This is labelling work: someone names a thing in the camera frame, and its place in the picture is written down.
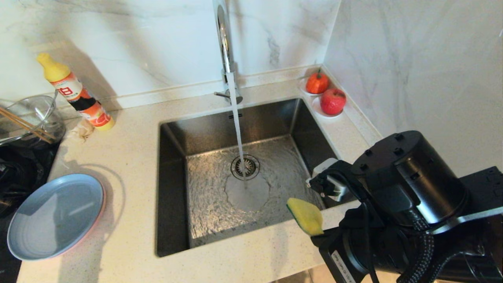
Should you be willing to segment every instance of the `glass bowl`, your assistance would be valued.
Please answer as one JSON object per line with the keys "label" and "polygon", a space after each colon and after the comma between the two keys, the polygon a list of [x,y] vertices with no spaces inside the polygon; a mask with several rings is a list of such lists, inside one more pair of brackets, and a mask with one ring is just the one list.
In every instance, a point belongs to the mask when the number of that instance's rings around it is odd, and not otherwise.
{"label": "glass bowl", "polygon": [[[56,95],[36,95],[20,100],[5,109],[22,118],[33,127],[23,129],[11,120],[0,115],[0,146],[15,146],[23,148],[42,149],[55,144],[63,138],[66,127],[56,109]],[[44,135],[46,142],[33,132],[42,129],[54,138]]]}

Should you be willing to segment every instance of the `running water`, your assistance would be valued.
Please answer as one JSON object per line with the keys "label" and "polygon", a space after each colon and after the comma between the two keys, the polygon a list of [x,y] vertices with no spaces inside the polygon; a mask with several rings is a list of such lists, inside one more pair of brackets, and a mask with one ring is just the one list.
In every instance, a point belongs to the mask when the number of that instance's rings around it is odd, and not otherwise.
{"label": "running water", "polygon": [[232,105],[232,114],[234,115],[234,126],[236,127],[237,145],[239,146],[239,159],[241,160],[240,169],[244,170],[244,157],[243,157],[243,144],[241,143],[241,129],[239,128],[239,116],[237,113],[237,100],[236,100],[236,85],[234,81],[234,73],[225,73],[227,82],[229,83],[230,103]]}

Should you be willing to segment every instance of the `black cooktop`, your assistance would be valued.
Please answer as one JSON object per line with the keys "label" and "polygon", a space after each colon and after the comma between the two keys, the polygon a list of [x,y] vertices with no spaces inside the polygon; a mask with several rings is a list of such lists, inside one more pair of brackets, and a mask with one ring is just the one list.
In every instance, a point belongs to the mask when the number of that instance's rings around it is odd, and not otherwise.
{"label": "black cooktop", "polygon": [[15,283],[21,261],[7,246],[7,231],[15,210],[47,182],[59,144],[30,150],[0,147],[0,282]]}

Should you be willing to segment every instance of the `chrome faucet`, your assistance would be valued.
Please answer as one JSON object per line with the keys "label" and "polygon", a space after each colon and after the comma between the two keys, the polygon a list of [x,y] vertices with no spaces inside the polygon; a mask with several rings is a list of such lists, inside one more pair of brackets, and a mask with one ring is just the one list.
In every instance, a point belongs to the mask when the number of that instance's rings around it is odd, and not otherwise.
{"label": "chrome faucet", "polygon": [[216,96],[225,97],[230,103],[230,91],[229,83],[227,80],[227,73],[234,74],[234,85],[236,88],[236,101],[239,104],[243,97],[239,93],[239,87],[237,86],[236,73],[235,73],[235,63],[232,56],[232,44],[230,43],[230,29],[229,29],[229,16],[227,13],[227,7],[225,5],[225,0],[213,0],[213,9],[215,10],[215,21],[217,24],[217,34],[218,34],[218,45],[220,46],[220,55],[222,56],[222,78],[224,83],[225,92],[215,92]]}

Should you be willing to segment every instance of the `stainless steel sink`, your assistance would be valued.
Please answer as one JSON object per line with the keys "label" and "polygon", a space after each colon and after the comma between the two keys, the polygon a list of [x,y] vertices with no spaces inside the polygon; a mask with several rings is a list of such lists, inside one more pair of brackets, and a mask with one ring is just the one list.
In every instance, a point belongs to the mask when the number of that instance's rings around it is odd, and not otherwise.
{"label": "stainless steel sink", "polygon": [[243,170],[232,119],[224,112],[161,125],[159,257],[292,219],[290,197],[320,209],[339,204],[305,186],[314,167],[336,156],[303,100],[239,110]]}

